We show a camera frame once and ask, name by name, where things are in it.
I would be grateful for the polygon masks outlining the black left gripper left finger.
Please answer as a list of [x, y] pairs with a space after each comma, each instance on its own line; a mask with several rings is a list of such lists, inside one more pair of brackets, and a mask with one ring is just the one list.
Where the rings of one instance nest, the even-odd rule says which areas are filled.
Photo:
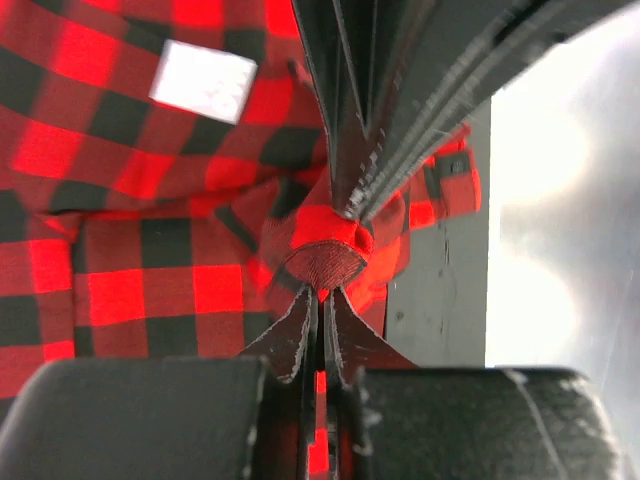
[[305, 479], [318, 304], [302, 288], [234, 358], [40, 368], [1, 429], [5, 479]]

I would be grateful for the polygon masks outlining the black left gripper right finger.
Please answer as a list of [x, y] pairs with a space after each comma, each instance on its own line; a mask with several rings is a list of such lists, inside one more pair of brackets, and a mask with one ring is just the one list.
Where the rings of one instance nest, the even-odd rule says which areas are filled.
[[590, 382], [565, 368], [421, 368], [337, 289], [324, 306], [334, 479], [607, 479], [625, 454]]

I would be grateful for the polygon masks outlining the red black plaid shirt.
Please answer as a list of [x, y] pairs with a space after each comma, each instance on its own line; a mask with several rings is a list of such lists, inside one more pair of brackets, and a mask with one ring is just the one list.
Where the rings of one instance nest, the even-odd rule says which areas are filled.
[[[171, 40], [257, 70], [230, 125], [149, 97]], [[76, 357], [232, 356], [326, 193], [287, 1], [1, 5], [1, 406]]]

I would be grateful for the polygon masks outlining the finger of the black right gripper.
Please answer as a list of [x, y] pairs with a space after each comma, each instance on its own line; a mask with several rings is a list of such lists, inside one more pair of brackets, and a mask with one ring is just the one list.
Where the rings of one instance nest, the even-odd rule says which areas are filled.
[[375, 1], [294, 1], [307, 66], [325, 126], [331, 202], [350, 220], [371, 198]]
[[367, 220], [464, 120], [550, 48], [627, 7], [611, 1], [352, 1], [349, 67], [365, 170], [349, 215]]

